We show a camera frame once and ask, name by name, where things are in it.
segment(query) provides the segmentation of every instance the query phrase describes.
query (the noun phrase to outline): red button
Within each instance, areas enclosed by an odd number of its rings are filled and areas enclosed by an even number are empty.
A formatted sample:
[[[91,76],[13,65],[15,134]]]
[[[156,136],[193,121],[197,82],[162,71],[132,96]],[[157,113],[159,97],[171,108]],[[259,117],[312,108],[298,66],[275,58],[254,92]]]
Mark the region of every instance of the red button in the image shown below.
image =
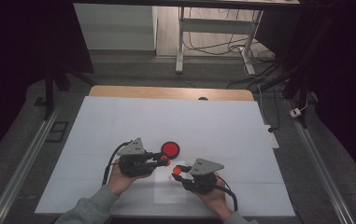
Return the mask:
[[[166,142],[161,147],[161,151],[164,152],[170,160],[173,160],[178,156],[180,147],[175,142]]]

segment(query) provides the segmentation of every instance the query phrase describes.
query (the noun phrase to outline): wooden edge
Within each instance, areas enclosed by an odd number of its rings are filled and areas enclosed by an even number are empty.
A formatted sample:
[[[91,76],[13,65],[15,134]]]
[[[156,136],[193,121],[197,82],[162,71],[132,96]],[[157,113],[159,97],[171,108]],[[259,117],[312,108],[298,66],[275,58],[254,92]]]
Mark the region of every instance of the wooden edge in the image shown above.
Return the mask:
[[[94,86],[89,96],[150,98],[150,99],[181,99],[219,101],[254,101],[253,95],[247,90],[219,90],[165,87],[132,87],[132,86]]]

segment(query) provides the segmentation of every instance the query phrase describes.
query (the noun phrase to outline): wall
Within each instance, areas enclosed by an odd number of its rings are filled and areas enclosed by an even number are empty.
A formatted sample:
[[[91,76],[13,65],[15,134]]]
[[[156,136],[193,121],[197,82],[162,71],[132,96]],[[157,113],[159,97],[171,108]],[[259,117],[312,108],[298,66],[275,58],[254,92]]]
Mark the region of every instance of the wall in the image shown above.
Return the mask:
[[[74,6],[88,49],[156,49],[156,7]]]

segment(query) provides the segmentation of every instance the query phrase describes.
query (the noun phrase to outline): aluminum rail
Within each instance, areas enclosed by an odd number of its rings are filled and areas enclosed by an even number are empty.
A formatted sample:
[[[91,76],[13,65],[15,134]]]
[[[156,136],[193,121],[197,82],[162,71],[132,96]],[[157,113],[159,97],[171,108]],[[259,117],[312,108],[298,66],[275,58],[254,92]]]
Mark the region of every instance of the aluminum rail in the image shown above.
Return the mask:
[[[290,108],[293,109],[292,105],[289,101],[285,100],[285,104]],[[312,160],[314,164],[315,170],[318,173],[318,177],[322,182],[323,187],[326,190],[326,193],[330,197],[330,201],[335,208],[335,212],[340,219],[340,222],[343,224],[354,224],[353,217],[345,203],[340,190],[335,185],[335,182],[332,179],[325,163],[323,162],[321,155],[312,140],[311,134],[308,132],[307,129],[304,129],[298,119],[294,120],[294,125],[299,133],[304,145],[306,146],[306,150],[308,152],[309,158]]]
[[[58,113],[61,110],[62,102],[64,101],[66,93],[61,92],[61,96],[56,101],[56,106],[53,112],[51,113],[48,120],[44,120],[40,127],[38,128],[34,139],[32,140],[29,147],[26,149],[25,154],[23,155],[20,163],[18,164],[17,169],[15,170],[12,177],[9,179],[6,188],[4,189],[2,195],[0,196],[0,223],[3,223],[9,209],[15,201],[18,193],[20,192],[21,186],[26,179],[36,157],[38,151],[43,146],[44,141],[46,140],[47,134],[52,127],[53,122],[55,121]]]

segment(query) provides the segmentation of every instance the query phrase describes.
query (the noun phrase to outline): hand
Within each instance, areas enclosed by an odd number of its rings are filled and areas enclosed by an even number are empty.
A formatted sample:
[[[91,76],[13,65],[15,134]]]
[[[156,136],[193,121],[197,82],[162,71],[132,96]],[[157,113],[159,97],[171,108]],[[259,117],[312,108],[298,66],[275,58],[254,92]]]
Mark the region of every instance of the hand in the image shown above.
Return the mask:
[[[128,177],[121,173],[120,166],[118,165],[118,163],[119,160],[115,160],[107,183],[107,186],[110,188],[111,192],[113,192],[117,196],[120,196],[123,192],[129,189],[132,183],[134,183],[134,181],[136,181],[137,179],[151,176],[141,175],[136,177]]]
[[[216,184],[225,188],[224,182],[220,178],[217,179],[218,182]],[[233,214],[227,206],[225,192],[219,189],[213,189],[208,194],[199,194],[196,192],[193,192],[193,194],[197,195],[203,201],[205,206],[218,216],[222,222],[227,220]]]

